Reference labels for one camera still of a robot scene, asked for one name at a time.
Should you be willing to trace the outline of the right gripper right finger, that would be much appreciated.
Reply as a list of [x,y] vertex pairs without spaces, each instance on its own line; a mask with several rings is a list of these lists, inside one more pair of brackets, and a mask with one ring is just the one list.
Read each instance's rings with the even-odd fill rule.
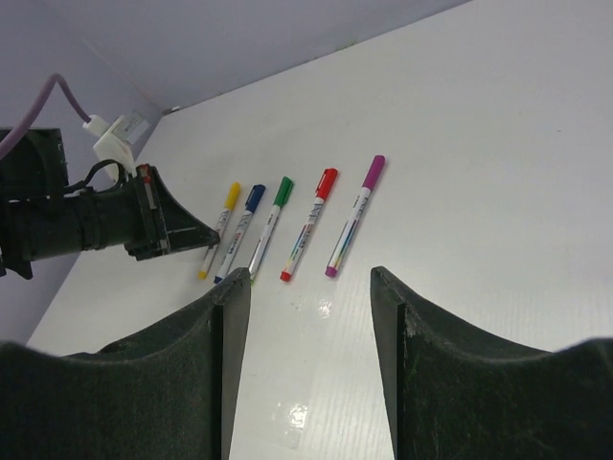
[[608,459],[612,342],[546,352],[488,333],[387,268],[370,298],[397,459]]

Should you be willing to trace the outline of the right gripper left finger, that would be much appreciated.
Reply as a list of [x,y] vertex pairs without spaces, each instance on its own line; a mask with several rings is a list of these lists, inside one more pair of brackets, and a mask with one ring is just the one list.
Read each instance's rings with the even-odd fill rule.
[[234,270],[96,353],[1,345],[5,459],[226,459],[251,307]]

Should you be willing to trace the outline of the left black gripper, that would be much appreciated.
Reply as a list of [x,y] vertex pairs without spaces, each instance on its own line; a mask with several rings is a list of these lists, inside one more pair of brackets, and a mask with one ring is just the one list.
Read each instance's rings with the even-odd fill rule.
[[122,245],[138,261],[219,244],[216,230],[169,192],[158,169],[137,167],[123,184],[78,195],[1,200],[1,274],[34,277],[32,263]]

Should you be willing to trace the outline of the yellow pen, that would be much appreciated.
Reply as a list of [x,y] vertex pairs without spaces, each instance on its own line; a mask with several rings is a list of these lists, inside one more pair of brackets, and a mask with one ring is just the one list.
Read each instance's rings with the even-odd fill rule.
[[[229,223],[230,217],[233,214],[233,211],[227,210],[224,208],[223,205],[223,209],[222,212],[219,216],[219,219],[216,223],[216,227],[215,230],[219,236],[220,239],[222,239],[222,236],[227,228],[227,224]],[[209,246],[206,251],[205,251],[205,255],[204,255],[204,259],[202,262],[202,265],[200,266],[199,270],[198,270],[198,279],[199,280],[204,280],[207,278],[207,275],[209,274],[210,268],[213,264],[213,261],[215,259],[216,256],[216,252],[219,246],[219,242]]]

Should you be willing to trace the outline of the yellow pen cap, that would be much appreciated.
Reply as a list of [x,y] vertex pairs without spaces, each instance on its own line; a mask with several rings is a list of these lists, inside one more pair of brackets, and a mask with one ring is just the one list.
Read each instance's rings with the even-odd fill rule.
[[229,192],[226,196],[225,202],[224,202],[224,208],[230,211],[233,211],[236,207],[236,203],[238,201],[238,197],[240,194],[240,190],[241,190],[241,186],[239,182],[234,182],[230,189]]

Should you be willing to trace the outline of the blue pen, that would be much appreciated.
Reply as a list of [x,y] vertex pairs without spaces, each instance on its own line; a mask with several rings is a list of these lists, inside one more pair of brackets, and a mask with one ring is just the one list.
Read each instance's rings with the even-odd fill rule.
[[224,255],[221,266],[219,267],[216,276],[214,278],[214,283],[220,283],[230,272],[230,268],[232,263],[238,253],[241,242],[244,238],[244,235],[249,227],[249,224],[252,220],[252,217],[255,213],[250,213],[245,210],[240,217],[238,222],[238,226],[231,238],[230,245]]

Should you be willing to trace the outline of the green pen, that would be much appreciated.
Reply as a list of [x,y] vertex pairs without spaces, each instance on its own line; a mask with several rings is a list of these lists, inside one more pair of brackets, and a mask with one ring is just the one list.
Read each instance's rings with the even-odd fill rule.
[[256,248],[254,250],[254,253],[251,257],[250,263],[248,265],[248,270],[250,272],[250,281],[254,282],[257,274],[259,272],[259,269],[261,267],[261,263],[262,260],[264,258],[264,255],[266,253],[266,250],[268,248],[268,245],[270,244],[273,232],[276,228],[277,222],[279,220],[281,211],[283,208],[280,208],[278,206],[274,206],[272,204],[272,208],[271,211],[268,215],[268,218],[266,220],[266,223],[263,227],[261,236],[258,240],[258,243],[256,245]]

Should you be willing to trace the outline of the green pen cap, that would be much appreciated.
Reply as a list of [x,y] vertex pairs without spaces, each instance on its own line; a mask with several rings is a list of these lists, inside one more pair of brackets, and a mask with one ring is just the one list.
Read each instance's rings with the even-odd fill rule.
[[280,183],[276,196],[274,198],[273,205],[283,208],[285,204],[288,202],[288,199],[291,195],[293,187],[294,187],[294,181],[290,177],[284,176]]

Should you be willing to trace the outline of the red pen cap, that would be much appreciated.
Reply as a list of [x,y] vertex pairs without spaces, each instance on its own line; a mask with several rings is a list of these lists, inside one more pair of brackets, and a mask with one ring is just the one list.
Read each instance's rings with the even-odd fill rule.
[[338,176],[338,170],[335,168],[327,168],[323,171],[320,181],[316,187],[315,197],[326,201],[330,191]]

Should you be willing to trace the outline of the magenta pen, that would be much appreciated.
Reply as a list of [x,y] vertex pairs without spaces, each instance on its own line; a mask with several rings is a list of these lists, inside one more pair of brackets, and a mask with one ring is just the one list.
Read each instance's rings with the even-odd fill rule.
[[328,278],[335,278],[340,271],[342,263],[348,255],[353,237],[364,214],[371,193],[372,191],[361,186],[360,192],[352,206],[351,213],[345,222],[343,230],[327,263],[325,275]]

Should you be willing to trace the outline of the magenta pen cap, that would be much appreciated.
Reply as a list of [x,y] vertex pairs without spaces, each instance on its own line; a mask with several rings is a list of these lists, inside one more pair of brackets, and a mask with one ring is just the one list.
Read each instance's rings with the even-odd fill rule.
[[386,163],[386,158],[384,155],[376,155],[373,158],[373,162],[370,166],[370,168],[368,169],[368,172],[366,174],[366,177],[363,181],[362,187],[363,188],[367,188],[370,191],[372,191],[377,183],[377,180],[379,179],[383,168],[385,166]]

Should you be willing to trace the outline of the blue pen cap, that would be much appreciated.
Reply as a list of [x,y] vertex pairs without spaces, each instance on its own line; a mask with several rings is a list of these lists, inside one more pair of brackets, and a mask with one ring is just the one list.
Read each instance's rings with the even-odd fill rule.
[[254,185],[245,202],[245,210],[250,213],[255,213],[261,202],[261,199],[266,191],[266,187],[262,184]]

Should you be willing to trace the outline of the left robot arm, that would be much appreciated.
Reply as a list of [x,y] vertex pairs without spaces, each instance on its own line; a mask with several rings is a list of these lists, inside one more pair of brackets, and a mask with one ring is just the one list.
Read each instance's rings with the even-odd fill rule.
[[109,159],[68,178],[61,132],[31,129],[1,160],[1,273],[33,278],[32,264],[121,245],[138,261],[220,241],[170,194],[158,170],[128,173]]

